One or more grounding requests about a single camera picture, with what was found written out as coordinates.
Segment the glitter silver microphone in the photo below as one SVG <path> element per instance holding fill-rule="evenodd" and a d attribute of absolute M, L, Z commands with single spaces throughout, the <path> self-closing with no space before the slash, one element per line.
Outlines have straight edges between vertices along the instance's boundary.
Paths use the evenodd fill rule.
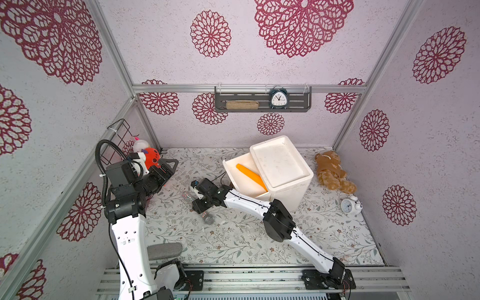
<path fill-rule="evenodd" d="M 184 191 L 182 197 L 187 209 L 194 211 L 201 216 L 204 224 L 212 225 L 215 222 L 215 219 L 212 214 L 207 212 L 207 207 L 200 199 L 195 199 L 191 196 L 190 192 Z"/>

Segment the orange microphone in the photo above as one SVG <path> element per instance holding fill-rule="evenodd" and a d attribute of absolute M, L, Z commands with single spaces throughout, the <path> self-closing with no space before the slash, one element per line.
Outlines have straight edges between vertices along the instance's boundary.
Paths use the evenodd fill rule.
<path fill-rule="evenodd" d="M 247 176 L 250 180 L 254 181 L 257 185 L 261 186 L 265 191 L 267 191 L 267 187 L 265 183 L 263 182 L 262 178 L 260 175 L 256 174 L 255 172 L 251 171 L 249 168 L 246 166 L 243 166 L 242 164 L 237 164 L 236 168 L 245 176 Z"/>

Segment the white three-drawer cabinet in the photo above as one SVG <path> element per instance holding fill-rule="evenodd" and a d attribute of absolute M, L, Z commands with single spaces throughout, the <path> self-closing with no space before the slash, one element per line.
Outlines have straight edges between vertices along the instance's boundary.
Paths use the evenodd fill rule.
<path fill-rule="evenodd" d="M 224 160 L 222 164 L 236 191 L 258 200 L 280 200 L 291 213 L 299 208 L 314 176 L 287 136 L 255 144 L 248 153 Z M 260 175 L 267 191 L 240 172 L 237 164 Z"/>

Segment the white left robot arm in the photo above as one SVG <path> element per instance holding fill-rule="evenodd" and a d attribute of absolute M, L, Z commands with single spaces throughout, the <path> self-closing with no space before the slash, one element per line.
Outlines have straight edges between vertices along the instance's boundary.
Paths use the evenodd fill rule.
<path fill-rule="evenodd" d="M 108 139 L 95 148 L 102 177 L 101 205 L 110 242 L 120 267 L 121 300 L 172 300 L 186 282 L 181 263 L 173 260 L 152 272 L 145 242 L 147 198 L 158 194 L 175 174 L 178 160 L 163 159 L 154 148 L 125 154 Z"/>

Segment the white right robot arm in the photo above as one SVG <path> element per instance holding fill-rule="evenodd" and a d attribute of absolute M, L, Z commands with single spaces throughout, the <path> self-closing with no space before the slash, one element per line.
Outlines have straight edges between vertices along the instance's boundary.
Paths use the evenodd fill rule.
<path fill-rule="evenodd" d="M 307 258 L 316 270 L 326 277 L 328 283 L 343 284 L 345 265 L 303 234 L 280 200 L 261 201 L 229 186 L 216 186 L 207 178 L 192 181 L 191 190 L 197 196 L 193 201 L 192 209 L 198 214 L 202 214 L 213 206 L 222 206 L 254 216 L 263 222 L 266 234 L 272 240 L 289 244 Z"/>

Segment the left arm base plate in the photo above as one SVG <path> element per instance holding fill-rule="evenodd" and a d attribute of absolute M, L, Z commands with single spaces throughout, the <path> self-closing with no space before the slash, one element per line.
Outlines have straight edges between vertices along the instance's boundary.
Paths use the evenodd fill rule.
<path fill-rule="evenodd" d="M 173 259 L 158 266 L 154 273 L 154 281 L 158 288 L 171 291 L 202 291 L 205 272 L 186 269 L 184 264 Z"/>

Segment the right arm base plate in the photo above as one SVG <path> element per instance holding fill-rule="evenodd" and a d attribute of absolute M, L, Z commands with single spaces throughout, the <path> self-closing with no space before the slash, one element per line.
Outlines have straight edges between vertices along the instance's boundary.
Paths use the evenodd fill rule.
<path fill-rule="evenodd" d="M 315 269 L 302 271 L 301 280 L 307 290 L 355 290 L 356 283 L 350 269 L 345 269 L 340 277 L 320 273 Z"/>

